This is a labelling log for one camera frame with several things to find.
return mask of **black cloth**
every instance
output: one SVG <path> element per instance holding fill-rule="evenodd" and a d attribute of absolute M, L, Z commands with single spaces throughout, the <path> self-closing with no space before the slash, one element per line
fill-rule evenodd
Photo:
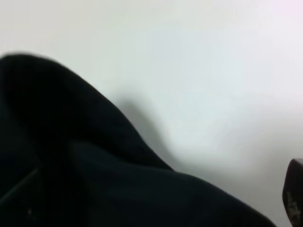
<path fill-rule="evenodd" d="M 126 117 L 64 66 L 0 60 L 0 195 L 31 169 L 49 227 L 273 227 L 213 185 L 173 171 Z"/>

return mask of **white background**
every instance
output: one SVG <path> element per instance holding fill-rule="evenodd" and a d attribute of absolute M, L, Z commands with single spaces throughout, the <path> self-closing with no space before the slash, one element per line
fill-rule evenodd
<path fill-rule="evenodd" d="M 1 0 L 0 53 L 66 65 L 176 170 L 288 227 L 286 168 L 303 157 L 302 12 L 300 0 Z"/>

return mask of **black fabric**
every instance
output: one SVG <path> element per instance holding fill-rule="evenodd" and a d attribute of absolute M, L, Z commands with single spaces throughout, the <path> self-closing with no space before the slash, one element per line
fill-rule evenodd
<path fill-rule="evenodd" d="M 32 157 L 7 169 L 42 167 L 45 226 L 274 226 L 213 185 L 173 171 L 110 101 L 62 65 L 6 56 L 0 86 L 2 109 L 18 122 L 15 134 Z"/>

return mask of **white wall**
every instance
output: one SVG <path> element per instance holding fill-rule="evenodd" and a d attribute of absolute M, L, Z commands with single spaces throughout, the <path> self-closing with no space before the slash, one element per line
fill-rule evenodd
<path fill-rule="evenodd" d="M 298 0 L 1 0 L 0 53 L 68 66 L 175 169 L 279 227 L 286 168 L 303 157 Z"/>

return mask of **dark clothing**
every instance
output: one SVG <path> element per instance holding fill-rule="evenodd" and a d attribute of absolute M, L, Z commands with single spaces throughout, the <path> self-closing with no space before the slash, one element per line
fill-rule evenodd
<path fill-rule="evenodd" d="M 62 65 L 6 56 L 0 86 L 0 196 L 39 167 L 45 226 L 274 226 L 213 185 L 173 171 L 110 101 Z"/>

